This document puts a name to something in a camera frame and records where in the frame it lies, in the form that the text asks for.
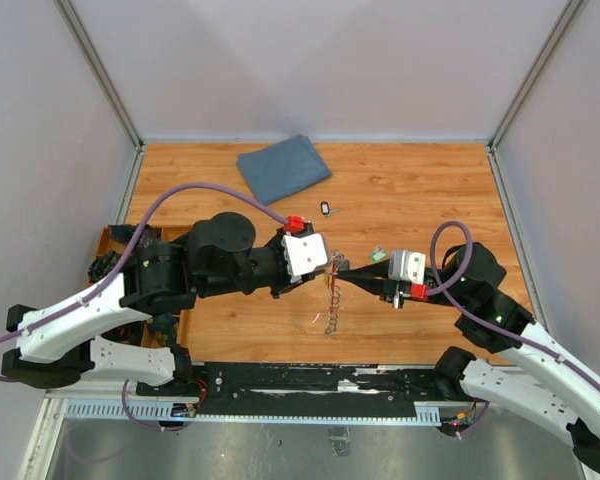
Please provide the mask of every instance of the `gray wall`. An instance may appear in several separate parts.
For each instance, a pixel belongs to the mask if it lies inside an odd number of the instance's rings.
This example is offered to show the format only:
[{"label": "gray wall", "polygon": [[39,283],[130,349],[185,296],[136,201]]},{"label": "gray wall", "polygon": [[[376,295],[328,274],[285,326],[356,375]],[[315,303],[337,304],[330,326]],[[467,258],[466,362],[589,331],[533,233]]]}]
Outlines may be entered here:
[{"label": "gray wall", "polygon": [[566,0],[75,0],[145,138],[475,140]]},{"label": "gray wall", "polygon": [[549,328],[600,372],[600,0],[568,32],[500,154]]},{"label": "gray wall", "polygon": [[[0,0],[0,335],[12,304],[84,286],[131,158],[53,2]],[[15,477],[41,398],[0,384],[0,480]]]}]

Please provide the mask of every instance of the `wooden box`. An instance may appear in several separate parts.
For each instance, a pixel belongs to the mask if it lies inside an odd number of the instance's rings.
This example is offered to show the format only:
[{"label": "wooden box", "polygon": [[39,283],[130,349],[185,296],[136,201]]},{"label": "wooden box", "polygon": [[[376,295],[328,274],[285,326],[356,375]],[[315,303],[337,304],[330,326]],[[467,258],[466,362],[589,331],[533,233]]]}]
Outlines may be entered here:
[{"label": "wooden box", "polygon": [[[175,240],[181,235],[187,233],[191,227],[159,227],[155,225],[151,225],[151,228],[160,230],[160,238],[164,241],[170,242]],[[98,241],[98,248],[96,250],[95,258],[104,255],[105,253],[115,250],[118,253],[122,253],[124,251],[124,245],[116,242],[111,238],[109,233],[109,228],[105,227],[102,229],[100,233],[100,240]],[[187,333],[188,333],[188,323],[189,317],[191,315],[191,310],[183,310],[180,312],[180,315],[175,315],[178,320],[178,336],[177,342],[178,345],[186,345],[187,344]],[[153,334],[149,331],[146,323],[144,325],[144,333],[142,335],[142,344],[143,347],[150,348],[160,348],[160,345],[153,338]]]}]

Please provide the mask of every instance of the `folded towel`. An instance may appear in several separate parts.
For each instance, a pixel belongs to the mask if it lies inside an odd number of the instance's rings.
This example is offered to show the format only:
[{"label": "folded towel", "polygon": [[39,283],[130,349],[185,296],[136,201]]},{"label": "folded towel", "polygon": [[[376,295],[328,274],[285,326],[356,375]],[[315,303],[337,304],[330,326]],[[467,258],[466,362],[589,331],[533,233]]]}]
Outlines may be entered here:
[{"label": "folded towel", "polygon": [[238,168],[260,203],[298,193],[331,176],[308,137],[296,135],[256,152],[238,155]]}]

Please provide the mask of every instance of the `white cable tray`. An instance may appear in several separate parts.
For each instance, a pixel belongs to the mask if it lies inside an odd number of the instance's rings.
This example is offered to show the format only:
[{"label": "white cable tray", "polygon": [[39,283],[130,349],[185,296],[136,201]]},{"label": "white cable tray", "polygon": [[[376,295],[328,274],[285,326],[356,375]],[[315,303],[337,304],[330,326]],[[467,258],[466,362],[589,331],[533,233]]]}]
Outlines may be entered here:
[{"label": "white cable tray", "polygon": [[[416,406],[415,417],[320,417],[279,415],[215,415],[200,413],[195,418],[172,417],[173,401],[128,400],[129,409],[138,420],[170,420],[177,422],[226,423],[304,423],[314,425],[409,425],[439,426],[438,407]],[[71,399],[65,413],[67,419],[127,420],[120,400]]]}]

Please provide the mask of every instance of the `wooden table surface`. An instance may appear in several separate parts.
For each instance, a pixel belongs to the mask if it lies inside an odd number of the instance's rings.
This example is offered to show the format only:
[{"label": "wooden table surface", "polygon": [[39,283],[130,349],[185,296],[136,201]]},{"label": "wooden table surface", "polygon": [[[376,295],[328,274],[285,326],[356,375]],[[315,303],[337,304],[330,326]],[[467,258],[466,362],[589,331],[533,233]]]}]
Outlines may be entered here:
[{"label": "wooden table surface", "polygon": [[[152,144],[144,157],[127,216],[140,220],[168,188],[205,181],[249,193],[236,155],[257,144]],[[369,263],[376,245],[388,252],[429,251],[431,235],[446,220],[465,222],[508,271],[501,288],[531,308],[489,163],[481,145],[318,144],[333,177],[271,207],[282,216],[313,221],[331,249],[350,259],[352,268]],[[340,211],[325,218],[320,202]],[[256,226],[256,246],[278,224],[227,195],[192,190],[167,200],[154,225],[191,225],[222,211],[246,215]],[[439,253],[463,242],[459,231],[441,238]],[[322,279],[273,300],[268,289],[199,300],[185,335],[195,360],[242,362],[339,362],[432,364],[450,345],[488,358],[464,340],[449,307],[406,302],[394,310],[376,297],[341,284],[338,331],[325,335],[329,293]],[[496,363],[504,363],[497,357]]]}]

